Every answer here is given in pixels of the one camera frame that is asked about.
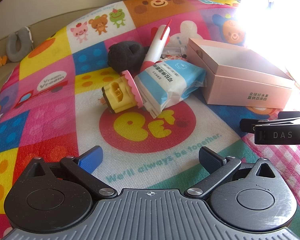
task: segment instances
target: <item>white toy rocket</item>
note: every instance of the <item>white toy rocket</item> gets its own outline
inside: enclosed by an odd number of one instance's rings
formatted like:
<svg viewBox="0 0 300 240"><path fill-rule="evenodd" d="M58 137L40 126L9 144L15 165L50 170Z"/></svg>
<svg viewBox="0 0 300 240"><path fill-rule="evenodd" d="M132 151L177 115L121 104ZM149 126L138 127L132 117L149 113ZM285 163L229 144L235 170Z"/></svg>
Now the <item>white toy rocket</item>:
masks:
<svg viewBox="0 0 300 240"><path fill-rule="evenodd" d="M146 68L152 66L158 60L160 60L163 48L167 42L170 33L170 23L172 20L168 22L167 25L160 25L157 30L157 33L154 36L154 39L150 45L148 53L146 54L145 60L142 63L141 71L144 71Z"/></svg>

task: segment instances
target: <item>cartoon frog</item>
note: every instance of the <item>cartoon frog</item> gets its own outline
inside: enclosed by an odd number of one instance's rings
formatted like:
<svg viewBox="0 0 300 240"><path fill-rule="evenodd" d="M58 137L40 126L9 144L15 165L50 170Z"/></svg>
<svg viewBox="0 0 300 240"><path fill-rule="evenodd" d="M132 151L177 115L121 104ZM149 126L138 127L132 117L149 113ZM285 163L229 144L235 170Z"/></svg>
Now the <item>cartoon frog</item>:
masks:
<svg viewBox="0 0 300 240"><path fill-rule="evenodd" d="M124 19L125 14L122 11L122 9L119 9L119 10L113 9L112 12L109 13L109 15L110 15L110 18L109 18L110 21L112 21L114 25L116 24L117 28L119 28L120 25L122 25L122 26L125 25L123 22L123 21L125 21L125 19Z"/></svg>

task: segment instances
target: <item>pink cardboard box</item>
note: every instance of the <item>pink cardboard box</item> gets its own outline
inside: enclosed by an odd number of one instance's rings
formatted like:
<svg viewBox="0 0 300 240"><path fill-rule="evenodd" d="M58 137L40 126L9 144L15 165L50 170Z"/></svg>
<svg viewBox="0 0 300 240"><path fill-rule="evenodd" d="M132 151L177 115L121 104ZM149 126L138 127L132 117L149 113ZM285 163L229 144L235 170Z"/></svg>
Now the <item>pink cardboard box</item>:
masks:
<svg viewBox="0 0 300 240"><path fill-rule="evenodd" d="M204 68L208 104L284 108L294 81L256 52L223 42L189 39L188 61Z"/></svg>

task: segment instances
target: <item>metal screw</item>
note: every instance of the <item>metal screw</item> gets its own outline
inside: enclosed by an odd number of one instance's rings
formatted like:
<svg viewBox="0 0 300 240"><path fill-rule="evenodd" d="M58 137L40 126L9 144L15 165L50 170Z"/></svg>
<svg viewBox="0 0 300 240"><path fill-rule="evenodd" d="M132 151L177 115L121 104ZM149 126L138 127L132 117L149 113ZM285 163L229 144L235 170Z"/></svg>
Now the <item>metal screw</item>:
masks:
<svg viewBox="0 0 300 240"><path fill-rule="evenodd" d="M103 196L111 196L114 194L114 190L112 188L104 187L99 190L99 194Z"/></svg>
<svg viewBox="0 0 300 240"><path fill-rule="evenodd" d="M191 187L190 189L187 190L187 193L192 196L199 196L203 193L203 191L200 188Z"/></svg>

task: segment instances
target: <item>yellow polka dot square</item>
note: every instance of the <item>yellow polka dot square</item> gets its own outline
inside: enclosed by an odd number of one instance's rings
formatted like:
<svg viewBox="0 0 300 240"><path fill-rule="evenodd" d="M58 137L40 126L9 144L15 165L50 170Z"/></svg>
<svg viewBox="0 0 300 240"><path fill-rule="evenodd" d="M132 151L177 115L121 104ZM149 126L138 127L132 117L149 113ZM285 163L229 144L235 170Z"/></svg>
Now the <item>yellow polka dot square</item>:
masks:
<svg viewBox="0 0 300 240"><path fill-rule="evenodd" d="M120 75L111 67L77 75L75 76L74 93L80 94L101 88L119 77Z"/></svg>
<svg viewBox="0 0 300 240"><path fill-rule="evenodd" d="M12 187L14 165L18 148L0 153L0 214L4 214L3 203Z"/></svg>

